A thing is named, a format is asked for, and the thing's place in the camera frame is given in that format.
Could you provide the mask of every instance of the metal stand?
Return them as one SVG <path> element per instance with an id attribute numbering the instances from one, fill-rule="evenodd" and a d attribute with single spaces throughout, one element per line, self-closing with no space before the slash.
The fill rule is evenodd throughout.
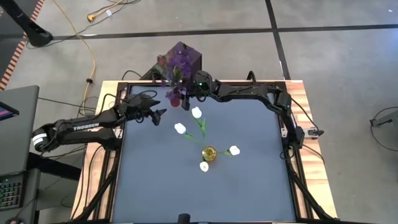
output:
<path id="1" fill-rule="evenodd" d="M 42 158 L 37 154 L 29 153 L 26 169 L 36 168 L 43 173 L 56 175 L 62 178 L 79 181 L 81 169 L 52 159 Z"/>
<path id="2" fill-rule="evenodd" d="M 25 31 L 32 46 L 41 47 L 52 40 L 51 33 L 31 21 L 14 0 L 0 0 L 0 6 Z"/>
<path id="3" fill-rule="evenodd" d="M 394 123 L 396 129 L 398 129 L 398 111 L 392 112 L 389 115 L 385 115 L 379 119 L 370 120 L 373 127 L 380 127 L 386 123 Z"/>

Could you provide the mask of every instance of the artificial flower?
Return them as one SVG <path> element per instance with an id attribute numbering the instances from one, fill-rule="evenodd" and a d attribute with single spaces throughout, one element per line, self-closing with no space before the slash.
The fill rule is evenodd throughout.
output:
<path id="1" fill-rule="evenodd" d="M 200 169 L 201 169 L 203 172 L 207 172 L 207 171 L 209 170 L 209 164 L 208 164 L 207 162 L 205 162 L 205 161 L 201 162 L 201 163 L 199 164 L 199 166 L 200 166 Z"/>
<path id="2" fill-rule="evenodd" d="M 229 152 L 231 153 L 232 156 L 236 156 L 239 155 L 239 153 L 241 153 L 241 151 L 236 146 L 231 146 Z"/>
<path id="3" fill-rule="evenodd" d="M 179 134 L 185 134 L 187 132 L 187 129 L 182 123 L 175 124 L 174 128 Z"/>
<path id="4" fill-rule="evenodd" d="M 201 117 L 201 111 L 199 107 L 192 108 L 192 116 L 196 119 Z"/>

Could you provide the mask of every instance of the yellow cable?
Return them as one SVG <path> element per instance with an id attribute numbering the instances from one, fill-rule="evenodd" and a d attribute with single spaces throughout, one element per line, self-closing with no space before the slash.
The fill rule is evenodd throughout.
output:
<path id="1" fill-rule="evenodd" d="M 52 0 L 52 1 L 57 5 L 57 7 L 59 8 L 59 10 L 62 12 L 62 14 L 67 18 L 69 24 L 72 26 L 73 31 L 75 32 L 75 35 L 76 35 L 81 41 L 83 41 L 83 43 L 85 43 L 85 45 L 87 46 L 87 49 L 90 51 L 91 57 L 93 58 L 93 69 L 92 69 L 92 71 L 91 71 L 91 74 L 90 74 L 89 79 L 92 79 L 93 76 L 94 76 L 94 74 L 95 74 L 95 70 L 96 70 L 96 68 L 97 68 L 96 60 L 95 60 L 95 55 L 94 55 L 93 50 L 90 48 L 90 46 L 87 44 L 87 42 L 86 42 L 83 38 L 81 38 L 81 37 L 78 35 L 78 32 L 77 32 L 75 26 L 72 24 L 72 21 L 69 19 L 69 17 L 67 16 L 67 14 L 63 11 L 63 9 L 61 8 L 61 6 L 58 5 L 57 0 Z M 87 85 L 86 85 L 86 90 L 85 90 L 85 95 L 84 95 L 84 97 L 83 97 L 83 114 L 85 114 L 85 110 L 84 110 L 84 109 L 85 109 L 85 105 L 86 105 L 86 97 L 87 97 L 87 91 L 88 91 L 88 86 L 89 86 L 89 85 L 90 85 L 90 83 L 87 83 Z"/>
<path id="2" fill-rule="evenodd" d="M 124 0 L 120 0 L 120 1 L 118 1 L 117 3 L 113 4 L 112 6 L 106 7 L 106 8 L 104 8 L 104 9 L 100 10 L 99 12 L 96 12 L 95 14 L 90 14 L 90 15 L 87 16 L 87 19 L 88 19 L 90 22 L 93 22 L 94 19 L 95 19 L 95 17 L 102 15 L 102 13 L 106 12 L 108 9 L 111 9 L 111 8 L 117 6 L 118 4 L 120 4 L 120 3 L 123 2 L 123 1 L 124 1 Z"/>

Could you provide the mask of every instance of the concrete floor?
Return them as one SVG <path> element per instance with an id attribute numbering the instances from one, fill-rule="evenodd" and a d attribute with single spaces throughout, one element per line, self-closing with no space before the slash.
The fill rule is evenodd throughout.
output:
<path id="1" fill-rule="evenodd" d="M 89 12 L 108 3 L 58 2 L 78 30 L 89 24 Z M 398 2 L 393 0 L 271 3 L 278 27 L 398 24 Z M 54 36 L 73 35 L 51 0 L 46 0 L 37 22 Z M 249 70 L 257 79 L 284 78 L 272 33 L 114 38 L 131 32 L 225 28 L 271 28 L 265 1 L 143 0 L 126 6 L 85 32 L 114 34 L 109 39 L 87 40 L 98 63 L 90 96 L 98 96 L 103 80 L 118 80 L 128 69 L 146 72 L 158 54 L 178 41 L 203 54 L 203 69 L 214 78 L 242 79 Z M 375 143 L 369 119 L 385 107 L 398 105 L 398 30 L 281 32 L 280 39 L 291 79 L 304 80 L 314 120 L 325 130 L 320 145 L 338 216 L 348 221 L 395 223 L 398 154 Z M 79 104 L 90 72 L 91 58 L 83 43 L 67 40 L 42 49 L 25 49 L 7 88 L 38 85 L 42 97 Z M 76 108 L 39 101 L 35 127 L 75 116 Z M 395 129 L 387 125 L 375 132 L 384 144 L 398 148 Z M 68 150 L 64 147 L 53 153 Z M 54 189 L 73 192 L 76 186 L 60 184 Z M 47 212 L 40 222 L 65 221 L 68 212 Z"/>

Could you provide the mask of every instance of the tripod leg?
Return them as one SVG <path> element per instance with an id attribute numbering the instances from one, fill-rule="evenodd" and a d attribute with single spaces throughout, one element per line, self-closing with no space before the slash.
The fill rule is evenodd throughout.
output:
<path id="1" fill-rule="evenodd" d="M 25 31 L 33 46 L 41 47 L 52 40 L 51 33 L 31 21 L 14 0 L 0 0 L 0 6 Z"/>

